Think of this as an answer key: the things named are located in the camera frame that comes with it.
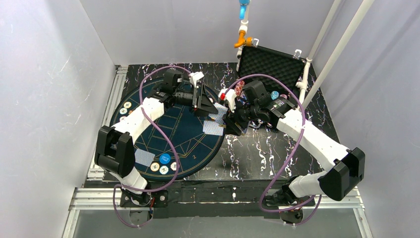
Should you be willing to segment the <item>blue patterned playing cards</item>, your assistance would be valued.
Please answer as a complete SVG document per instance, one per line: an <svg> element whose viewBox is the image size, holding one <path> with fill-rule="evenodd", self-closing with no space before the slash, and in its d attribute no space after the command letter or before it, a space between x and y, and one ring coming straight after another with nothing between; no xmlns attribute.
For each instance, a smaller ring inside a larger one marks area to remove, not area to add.
<svg viewBox="0 0 420 238"><path fill-rule="evenodd" d="M214 106L216 107L218 113L217 114L209 114L209 117L213 119L216 123L219 125L223 125L223 116L226 115L228 108L224 105L221 105L219 103L214 103Z"/></svg>

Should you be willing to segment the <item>dealt cards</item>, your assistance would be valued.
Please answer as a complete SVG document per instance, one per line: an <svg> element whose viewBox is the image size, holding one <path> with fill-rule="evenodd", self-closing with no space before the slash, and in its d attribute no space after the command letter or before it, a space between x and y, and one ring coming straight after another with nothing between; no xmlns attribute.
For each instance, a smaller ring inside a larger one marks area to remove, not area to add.
<svg viewBox="0 0 420 238"><path fill-rule="evenodd" d="M224 127L220 126L215 121L204 121L203 123L203 132L207 135L223 136Z"/></svg>
<svg viewBox="0 0 420 238"><path fill-rule="evenodd" d="M155 154L142 150L142 149L136 149L135 153L135 163L140 164L142 166L149 167L155 158Z"/></svg>

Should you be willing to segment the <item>blue small blind button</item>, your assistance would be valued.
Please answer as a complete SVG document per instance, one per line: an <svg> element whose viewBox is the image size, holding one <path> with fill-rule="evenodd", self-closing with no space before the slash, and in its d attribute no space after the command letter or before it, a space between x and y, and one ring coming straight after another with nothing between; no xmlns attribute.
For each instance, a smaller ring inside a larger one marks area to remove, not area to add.
<svg viewBox="0 0 420 238"><path fill-rule="evenodd" d="M163 165L168 164L171 161L171 156L167 153L163 153L159 157L159 162Z"/></svg>

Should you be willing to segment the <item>red white poker chip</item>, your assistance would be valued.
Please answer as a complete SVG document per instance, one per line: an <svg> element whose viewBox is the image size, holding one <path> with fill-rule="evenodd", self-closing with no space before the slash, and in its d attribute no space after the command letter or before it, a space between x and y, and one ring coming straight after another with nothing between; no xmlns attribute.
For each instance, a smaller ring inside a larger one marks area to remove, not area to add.
<svg viewBox="0 0 420 238"><path fill-rule="evenodd" d="M170 168L171 168L173 171L176 171L176 170L177 170L177 163L176 163L176 162L171 163Z"/></svg>

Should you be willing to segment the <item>orange chip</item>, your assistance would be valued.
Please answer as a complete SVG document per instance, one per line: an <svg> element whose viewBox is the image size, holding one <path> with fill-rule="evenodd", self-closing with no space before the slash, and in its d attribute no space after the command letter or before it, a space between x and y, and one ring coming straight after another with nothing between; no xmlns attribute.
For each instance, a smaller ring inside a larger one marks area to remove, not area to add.
<svg viewBox="0 0 420 238"><path fill-rule="evenodd" d="M157 172L157 171L159 171L159 169L160 169L160 164L159 164L159 163L157 163L157 162L153 162L153 163L150 165L150 170L151 170L152 172Z"/></svg>

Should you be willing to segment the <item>light blue poker chip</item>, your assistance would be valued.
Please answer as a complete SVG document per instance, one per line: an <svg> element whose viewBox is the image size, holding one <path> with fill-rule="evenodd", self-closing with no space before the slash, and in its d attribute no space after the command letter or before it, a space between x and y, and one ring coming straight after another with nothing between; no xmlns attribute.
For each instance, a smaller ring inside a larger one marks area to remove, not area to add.
<svg viewBox="0 0 420 238"><path fill-rule="evenodd" d="M168 172L169 172L168 166L161 166L160 169L159 169L159 173L161 175L166 175Z"/></svg>

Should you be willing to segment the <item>playing card deck box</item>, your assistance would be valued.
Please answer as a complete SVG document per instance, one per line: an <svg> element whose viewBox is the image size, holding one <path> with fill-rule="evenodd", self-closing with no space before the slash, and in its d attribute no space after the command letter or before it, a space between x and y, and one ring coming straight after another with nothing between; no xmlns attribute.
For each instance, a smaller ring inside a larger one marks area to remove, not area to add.
<svg viewBox="0 0 420 238"><path fill-rule="evenodd" d="M248 130L248 126L242 126L241 124L238 124L238 123L235 122L232 125L232 128L231 128L232 133L231 134L236 135L236 136L242 136L242 135L245 135L247 133L247 130Z"/></svg>

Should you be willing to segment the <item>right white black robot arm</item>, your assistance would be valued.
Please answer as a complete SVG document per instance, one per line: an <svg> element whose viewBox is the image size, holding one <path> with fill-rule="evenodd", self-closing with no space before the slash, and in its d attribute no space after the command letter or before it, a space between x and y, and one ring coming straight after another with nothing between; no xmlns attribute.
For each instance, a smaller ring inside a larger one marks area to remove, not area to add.
<svg viewBox="0 0 420 238"><path fill-rule="evenodd" d="M268 122L291 137L321 165L322 172L290 178L282 189L265 200L292 204L299 198L325 195L341 201L363 178L365 154L359 149L350 150L314 126L297 104L284 96L273 96L262 82L253 81L242 89L245 99L235 89L222 89L219 99L228 106L223 116L226 127L240 135L252 120Z"/></svg>

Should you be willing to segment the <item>light blue chip row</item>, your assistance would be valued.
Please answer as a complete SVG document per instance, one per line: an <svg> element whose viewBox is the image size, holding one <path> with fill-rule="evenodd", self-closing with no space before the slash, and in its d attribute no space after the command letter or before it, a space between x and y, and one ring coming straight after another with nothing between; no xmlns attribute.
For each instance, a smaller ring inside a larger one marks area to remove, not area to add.
<svg viewBox="0 0 420 238"><path fill-rule="evenodd" d="M272 91L270 95L272 100L276 100L280 96L279 92L277 91Z"/></svg>

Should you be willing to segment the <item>black poker chip case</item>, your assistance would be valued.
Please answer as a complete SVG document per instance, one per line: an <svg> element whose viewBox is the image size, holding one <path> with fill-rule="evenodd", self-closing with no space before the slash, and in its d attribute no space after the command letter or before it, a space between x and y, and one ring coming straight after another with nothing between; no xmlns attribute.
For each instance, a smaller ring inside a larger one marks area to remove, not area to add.
<svg viewBox="0 0 420 238"><path fill-rule="evenodd" d="M258 80L270 94L272 91L285 94L297 107L298 99L290 99L290 96L294 94L293 87L304 70L303 59L265 47L244 46L238 65L239 79L245 84ZM235 85L233 83L228 89L234 89Z"/></svg>

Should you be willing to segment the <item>orange pipe clamp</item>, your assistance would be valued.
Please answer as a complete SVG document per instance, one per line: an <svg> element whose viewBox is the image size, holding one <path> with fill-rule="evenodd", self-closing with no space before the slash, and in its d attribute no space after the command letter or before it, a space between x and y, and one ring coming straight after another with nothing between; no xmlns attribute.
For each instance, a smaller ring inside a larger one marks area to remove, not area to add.
<svg viewBox="0 0 420 238"><path fill-rule="evenodd" d="M253 38L252 37L246 37L246 31L245 30L239 30L238 33L238 40L234 44L234 48L239 48L242 46L252 46L253 45Z"/></svg>

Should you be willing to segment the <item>white pvc pipe frame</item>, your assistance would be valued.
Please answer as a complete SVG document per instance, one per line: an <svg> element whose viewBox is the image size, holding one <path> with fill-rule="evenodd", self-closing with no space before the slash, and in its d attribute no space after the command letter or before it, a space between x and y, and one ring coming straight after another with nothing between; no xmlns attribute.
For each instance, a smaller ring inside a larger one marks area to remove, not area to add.
<svg viewBox="0 0 420 238"><path fill-rule="evenodd" d="M310 55L308 91L303 106L307 116L333 115L355 104L375 57L373 0L336 0L320 30L321 39Z"/></svg>

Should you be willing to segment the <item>aluminium rail left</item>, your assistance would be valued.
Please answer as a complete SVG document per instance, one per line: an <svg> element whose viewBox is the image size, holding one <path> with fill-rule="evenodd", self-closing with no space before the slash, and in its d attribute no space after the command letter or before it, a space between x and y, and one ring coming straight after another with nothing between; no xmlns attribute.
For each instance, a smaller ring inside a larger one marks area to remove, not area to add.
<svg viewBox="0 0 420 238"><path fill-rule="evenodd" d="M104 112L101 126L109 125L113 112L115 111L115 108L118 106L121 100L127 71L128 71L127 65L125 66L119 65L116 70L116 74L115 74L113 84L112 84L112 87L108 96L107 104L105 107L105 112ZM96 155L96 149L94 149L92 161L89 165L89 169L87 172L86 181L92 181L92 180L102 181L103 180L105 172L101 167L95 164L95 155Z"/></svg>

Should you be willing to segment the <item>aluminium rail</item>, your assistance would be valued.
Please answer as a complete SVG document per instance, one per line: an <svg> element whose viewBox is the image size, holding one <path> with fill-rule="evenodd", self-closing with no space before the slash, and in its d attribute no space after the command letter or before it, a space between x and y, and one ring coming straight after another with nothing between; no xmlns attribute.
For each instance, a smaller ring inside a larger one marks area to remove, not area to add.
<svg viewBox="0 0 420 238"><path fill-rule="evenodd" d="M116 192L113 201L113 188L76 188L69 205L67 223L76 224L80 210L112 210L114 204L119 204L122 192ZM194 188L191 195L181 198L180 204L254 204L255 201L240 198L239 189L223 191L218 188L211 192L209 188ZM353 209L362 237L373 237L366 215L365 206L359 190L354 188L341 201L334 201L327 196L322 196L319 209Z"/></svg>
<svg viewBox="0 0 420 238"><path fill-rule="evenodd" d="M115 108L118 106L121 100L127 71L128 71L127 65L125 66L119 65L116 70L116 74L115 74L113 84L112 84L112 87L108 96L107 104L105 107L105 112L104 112L101 126L109 125L113 112L115 111ZM101 167L95 164L95 155L96 155L96 149L94 149L92 161L89 165L89 169L87 172L86 181L92 181L92 180L102 181L103 180L105 172Z"/></svg>

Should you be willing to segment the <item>aluminium rail front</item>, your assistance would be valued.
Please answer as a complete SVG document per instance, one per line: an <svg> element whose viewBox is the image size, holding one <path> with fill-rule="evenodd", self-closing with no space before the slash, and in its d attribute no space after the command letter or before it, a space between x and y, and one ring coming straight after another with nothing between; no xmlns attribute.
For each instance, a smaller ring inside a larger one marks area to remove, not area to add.
<svg viewBox="0 0 420 238"><path fill-rule="evenodd" d="M76 188L69 205L67 223L76 224L80 210L112 210L114 204L119 204L122 192L116 192L113 201L113 188ZM211 192L209 188L194 188L191 195L181 198L180 204L254 204L255 201L240 198L239 189L223 191L218 188ZM353 209L362 237L373 237L366 215L365 206L359 190L354 188L341 201L334 201L327 196L322 196L319 209Z"/></svg>

